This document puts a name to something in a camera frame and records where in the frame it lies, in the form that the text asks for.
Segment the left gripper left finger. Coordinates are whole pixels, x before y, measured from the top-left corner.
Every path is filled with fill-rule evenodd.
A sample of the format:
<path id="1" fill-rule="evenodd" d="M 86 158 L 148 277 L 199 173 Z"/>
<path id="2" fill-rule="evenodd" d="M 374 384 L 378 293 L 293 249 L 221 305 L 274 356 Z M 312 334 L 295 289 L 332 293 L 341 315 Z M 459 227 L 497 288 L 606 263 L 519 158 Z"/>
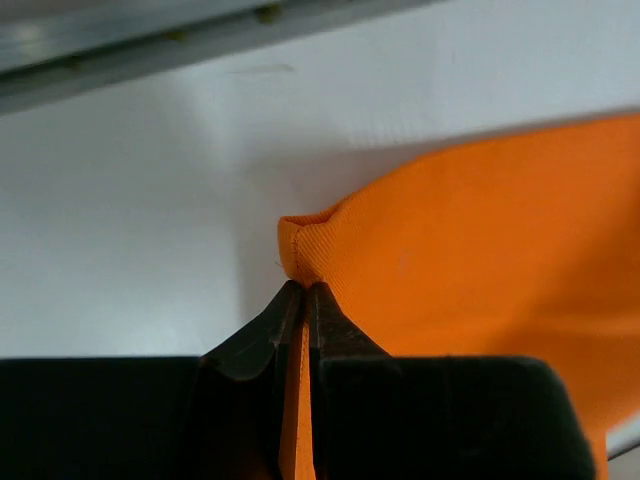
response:
<path id="1" fill-rule="evenodd" d="M 302 286 L 287 281 L 253 320 L 202 357 L 199 477 L 280 479 L 290 351 Z"/>

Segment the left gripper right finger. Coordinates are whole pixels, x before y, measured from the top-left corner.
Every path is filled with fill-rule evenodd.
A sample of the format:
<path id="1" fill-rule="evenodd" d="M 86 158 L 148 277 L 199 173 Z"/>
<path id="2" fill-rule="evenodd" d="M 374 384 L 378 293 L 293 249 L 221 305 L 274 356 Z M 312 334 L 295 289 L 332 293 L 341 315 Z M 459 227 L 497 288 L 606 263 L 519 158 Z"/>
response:
<path id="1" fill-rule="evenodd" d="M 308 291 L 313 465 L 319 479 L 389 473 L 383 417 L 399 408 L 397 364 L 343 313 L 326 283 Z"/>

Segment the orange trousers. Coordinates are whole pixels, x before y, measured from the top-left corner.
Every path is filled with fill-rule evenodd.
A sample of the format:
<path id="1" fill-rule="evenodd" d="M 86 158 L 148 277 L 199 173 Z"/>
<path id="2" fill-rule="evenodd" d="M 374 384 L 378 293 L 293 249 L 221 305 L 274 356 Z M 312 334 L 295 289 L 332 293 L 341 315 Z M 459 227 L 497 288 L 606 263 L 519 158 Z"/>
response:
<path id="1" fill-rule="evenodd" d="M 564 381 L 608 475 L 639 408 L 639 118 L 494 137 L 284 217 L 280 261 L 396 355 L 528 355 Z"/>

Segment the aluminium rail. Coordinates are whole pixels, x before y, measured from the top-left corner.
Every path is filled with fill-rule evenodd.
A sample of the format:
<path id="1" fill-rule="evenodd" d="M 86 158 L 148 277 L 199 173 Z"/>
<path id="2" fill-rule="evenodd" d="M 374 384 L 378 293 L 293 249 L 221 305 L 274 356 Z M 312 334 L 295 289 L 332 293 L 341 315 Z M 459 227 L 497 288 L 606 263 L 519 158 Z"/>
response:
<path id="1" fill-rule="evenodd" d="M 1 24 L 1 112 L 426 7 L 424 1 L 69 3 Z"/>

